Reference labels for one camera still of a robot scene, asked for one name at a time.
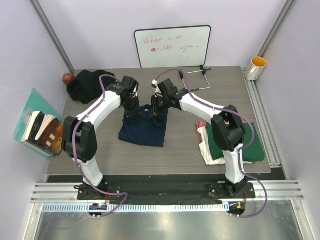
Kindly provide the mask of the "navy blue t shirt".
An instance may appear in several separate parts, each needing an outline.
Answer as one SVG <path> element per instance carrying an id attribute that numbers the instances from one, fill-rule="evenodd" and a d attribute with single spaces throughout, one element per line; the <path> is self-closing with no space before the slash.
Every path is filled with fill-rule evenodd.
<path id="1" fill-rule="evenodd" d="M 123 125 L 118 133 L 118 139 L 127 143 L 164 147 L 167 130 L 167 115 L 149 118 L 152 107 L 149 104 L 140 107 L 140 119 L 123 119 Z"/>

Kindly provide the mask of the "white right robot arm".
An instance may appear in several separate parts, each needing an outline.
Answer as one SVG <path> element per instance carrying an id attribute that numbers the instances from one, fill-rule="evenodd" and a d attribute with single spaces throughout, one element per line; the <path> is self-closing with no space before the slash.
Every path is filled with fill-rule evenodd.
<path id="1" fill-rule="evenodd" d="M 233 105 L 219 106 L 205 101 L 187 89 L 179 90 L 168 78 L 152 81 L 153 116 L 166 114 L 170 108 L 191 113 L 210 123 L 213 140 L 222 150 L 225 161 L 225 190 L 233 198 L 241 195 L 247 184 L 243 151 L 246 129 Z"/>

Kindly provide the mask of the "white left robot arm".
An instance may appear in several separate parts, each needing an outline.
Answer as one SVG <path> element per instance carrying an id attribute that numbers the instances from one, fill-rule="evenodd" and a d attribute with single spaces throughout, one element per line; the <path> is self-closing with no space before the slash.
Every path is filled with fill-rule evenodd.
<path id="1" fill-rule="evenodd" d="M 141 116 L 138 81 L 124 76 L 122 81 L 104 86 L 104 77 L 117 79 L 108 74 L 99 77 L 101 96 L 84 112 L 76 117 L 68 116 L 64 120 L 61 145 L 80 170 L 83 185 L 97 200 L 108 193 L 104 176 L 96 161 L 98 150 L 96 130 L 114 110 L 120 107 L 124 109 L 126 118 L 138 119 Z"/>

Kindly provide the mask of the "black t shirt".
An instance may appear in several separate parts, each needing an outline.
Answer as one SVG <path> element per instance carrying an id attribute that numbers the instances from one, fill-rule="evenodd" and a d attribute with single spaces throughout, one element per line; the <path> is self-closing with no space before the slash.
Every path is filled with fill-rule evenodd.
<path id="1" fill-rule="evenodd" d="M 100 84 L 100 76 L 110 75 L 115 77 L 111 72 L 105 70 L 88 71 L 82 70 L 67 86 L 67 92 L 73 101 L 88 104 L 98 99 L 103 94 Z"/>

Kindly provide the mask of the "folded pink t shirt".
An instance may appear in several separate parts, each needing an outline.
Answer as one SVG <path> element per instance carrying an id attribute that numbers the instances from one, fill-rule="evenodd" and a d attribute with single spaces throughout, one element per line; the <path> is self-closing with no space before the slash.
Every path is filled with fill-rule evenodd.
<path id="1" fill-rule="evenodd" d="M 207 132 L 207 135 L 213 137 L 212 126 L 206 121 L 198 121 L 195 123 L 196 132 L 199 137 L 199 141 L 202 143 L 204 141 L 204 132 Z"/>

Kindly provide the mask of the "small red cube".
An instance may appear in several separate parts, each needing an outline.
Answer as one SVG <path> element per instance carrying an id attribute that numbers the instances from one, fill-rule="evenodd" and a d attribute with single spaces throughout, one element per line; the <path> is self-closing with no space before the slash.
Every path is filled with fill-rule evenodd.
<path id="1" fill-rule="evenodd" d="M 72 82 L 75 79 L 75 75 L 73 73 L 66 73 L 62 77 L 62 81 L 68 85 L 70 82 Z"/>

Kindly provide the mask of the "folded white t shirt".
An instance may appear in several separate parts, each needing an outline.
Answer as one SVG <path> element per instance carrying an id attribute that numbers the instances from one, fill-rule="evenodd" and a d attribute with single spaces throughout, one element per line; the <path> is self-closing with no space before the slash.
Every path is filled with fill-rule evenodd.
<path id="1" fill-rule="evenodd" d="M 208 132 L 205 126 L 198 127 L 197 133 L 199 136 L 200 144 L 199 149 L 200 153 L 204 159 L 204 162 L 207 166 L 214 166 L 214 165 L 224 165 L 225 159 L 223 157 L 220 157 L 216 160 L 213 160 L 211 152 L 210 152 L 210 146 L 209 146 L 209 138 L 208 138 Z"/>

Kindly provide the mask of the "small whiteboard with red writing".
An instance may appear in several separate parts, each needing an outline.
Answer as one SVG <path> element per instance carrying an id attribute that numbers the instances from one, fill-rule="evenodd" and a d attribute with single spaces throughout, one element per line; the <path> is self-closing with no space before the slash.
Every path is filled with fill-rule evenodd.
<path id="1" fill-rule="evenodd" d="M 196 67 L 206 63 L 209 25 L 138 29 L 134 39 L 141 68 Z"/>

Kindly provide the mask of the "brown cover paperback book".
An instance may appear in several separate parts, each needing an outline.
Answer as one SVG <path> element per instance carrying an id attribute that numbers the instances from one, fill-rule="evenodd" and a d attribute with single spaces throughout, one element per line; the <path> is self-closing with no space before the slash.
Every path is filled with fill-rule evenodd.
<path id="1" fill-rule="evenodd" d="M 35 140 L 45 149 L 59 156 L 62 152 L 63 130 L 63 123 L 56 116 L 47 114 L 35 136 Z"/>

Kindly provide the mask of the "teal plastic folder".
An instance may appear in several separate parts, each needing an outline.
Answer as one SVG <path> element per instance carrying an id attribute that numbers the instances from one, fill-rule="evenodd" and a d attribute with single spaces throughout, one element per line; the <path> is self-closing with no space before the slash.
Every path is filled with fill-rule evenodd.
<path id="1" fill-rule="evenodd" d="M 31 134 L 32 126 L 34 125 L 34 118 L 36 118 L 40 113 L 43 113 L 44 115 L 52 115 L 58 120 L 62 119 L 58 112 L 35 89 L 33 89 L 29 94 L 24 110 L 15 128 L 14 138 L 16 141 L 25 145 L 34 152 L 37 152 L 41 156 L 51 158 L 55 155 L 48 149 L 45 149 L 38 143 L 34 144 L 34 141 L 27 141 Z"/>

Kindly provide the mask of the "dark blue paperback book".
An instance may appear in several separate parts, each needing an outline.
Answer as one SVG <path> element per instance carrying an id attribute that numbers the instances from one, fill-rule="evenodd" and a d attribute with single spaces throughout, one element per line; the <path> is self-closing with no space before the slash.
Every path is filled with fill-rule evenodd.
<path id="1" fill-rule="evenodd" d="M 41 128 L 44 118 L 45 114 L 41 111 L 34 111 L 32 113 L 28 120 L 21 142 L 39 154 L 50 158 L 53 156 L 52 153 L 36 140 L 36 135 Z"/>

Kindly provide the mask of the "folded green t shirt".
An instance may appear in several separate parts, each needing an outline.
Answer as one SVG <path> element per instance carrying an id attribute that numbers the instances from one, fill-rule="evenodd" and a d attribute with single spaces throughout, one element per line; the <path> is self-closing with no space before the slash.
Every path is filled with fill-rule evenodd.
<path id="1" fill-rule="evenodd" d="M 247 123 L 244 123 L 243 125 L 246 130 L 243 145 L 246 146 L 252 139 L 252 130 Z M 262 162 L 265 159 L 264 149 L 260 142 L 254 123 L 251 123 L 251 125 L 254 130 L 254 141 L 250 146 L 242 150 L 243 161 L 249 163 Z M 224 155 L 222 150 L 217 146 L 217 144 L 214 141 L 212 126 L 210 124 L 207 124 L 206 130 L 208 134 L 208 145 L 212 159 L 214 161 L 222 159 Z"/>

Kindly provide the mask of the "white mug yellow inside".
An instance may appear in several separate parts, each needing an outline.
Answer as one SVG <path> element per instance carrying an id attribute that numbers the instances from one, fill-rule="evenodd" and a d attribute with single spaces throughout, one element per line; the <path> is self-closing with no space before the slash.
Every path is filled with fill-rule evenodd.
<path id="1" fill-rule="evenodd" d="M 267 66 L 267 61 L 260 56 L 255 56 L 251 59 L 250 64 L 248 65 L 245 71 L 245 78 L 248 81 L 256 81 L 262 74 L 264 68 Z"/>

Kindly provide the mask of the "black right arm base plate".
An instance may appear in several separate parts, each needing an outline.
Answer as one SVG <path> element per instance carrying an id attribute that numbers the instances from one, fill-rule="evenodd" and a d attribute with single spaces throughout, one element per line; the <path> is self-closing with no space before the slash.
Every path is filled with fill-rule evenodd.
<path id="1" fill-rule="evenodd" d="M 231 190 L 227 189 L 225 182 L 206 183 L 205 188 L 207 189 L 206 197 L 213 200 L 218 199 L 254 199 L 256 198 L 255 189 L 252 183 L 247 183 L 246 186 L 240 190 L 239 193 L 232 193 Z"/>

